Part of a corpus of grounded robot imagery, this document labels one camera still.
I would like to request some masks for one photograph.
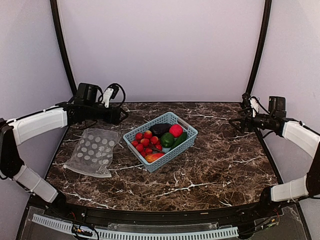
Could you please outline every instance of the clear plastic bag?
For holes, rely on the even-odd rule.
[[[63,167],[91,177],[111,178],[108,167],[113,159],[113,148],[120,139],[115,131],[88,128]]]

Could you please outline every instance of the white wall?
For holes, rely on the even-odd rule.
[[[77,84],[118,82],[129,102],[240,102],[264,2],[60,0],[59,11]]]
[[[253,89],[267,107],[268,96],[286,97],[287,116],[320,132],[320,2],[273,1],[262,61]],[[266,143],[285,182],[305,175],[312,159],[291,142],[270,135]],[[320,239],[320,201],[302,209],[312,239]]]
[[[52,21],[50,1],[2,0],[0,7],[0,117],[21,117],[71,97]],[[63,129],[29,140],[20,157],[44,176]],[[29,195],[0,180],[0,238],[13,240]]]

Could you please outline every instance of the cucumber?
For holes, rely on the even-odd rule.
[[[174,148],[176,148],[177,146],[179,146],[180,144],[182,144],[185,140],[187,140],[188,138],[188,133],[184,132],[182,133],[174,142],[174,144],[172,145],[172,147],[170,148],[170,151]]]
[[[167,132],[162,135],[160,141],[162,147],[170,148],[175,143],[175,137],[170,132]]]

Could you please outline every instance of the blue plastic basket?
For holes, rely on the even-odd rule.
[[[136,148],[131,144],[132,141],[135,140],[136,134],[137,133],[144,133],[145,131],[149,130],[149,128],[153,125],[156,124],[180,124],[181,127],[183,128],[184,132],[187,132],[188,137],[186,141],[184,141],[182,144],[179,146],[175,147],[171,151],[167,152],[165,155],[162,157],[158,158],[156,161],[149,163],[147,162],[141,155],[140,153],[136,150]],[[195,139],[198,135],[198,131],[190,126],[188,123],[186,123],[184,120],[182,120],[180,117],[175,115],[173,112],[167,112],[152,121],[149,121],[148,123],[126,133],[123,136],[123,139],[128,145],[128,148],[133,152],[133,154],[136,156],[137,159],[145,166],[145,168],[150,172],[153,173],[155,170],[158,168],[162,167],[166,163],[170,162],[172,159],[174,159],[176,156],[179,154],[183,153],[185,150],[190,148],[195,144]]]

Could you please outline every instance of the marble tabletop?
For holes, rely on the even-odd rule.
[[[94,178],[63,168],[85,127],[73,125],[46,178],[68,203],[130,211],[206,210],[257,202],[263,188],[277,184],[255,133],[241,134],[228,124],[239,117],[238,103],[125,103],[122,108],[129,117],[121,124],[98,121],[92,128],[124,135],[173,112],[198,130],[194,146],[149,173],[121,139],[113,149],[112,178]]]

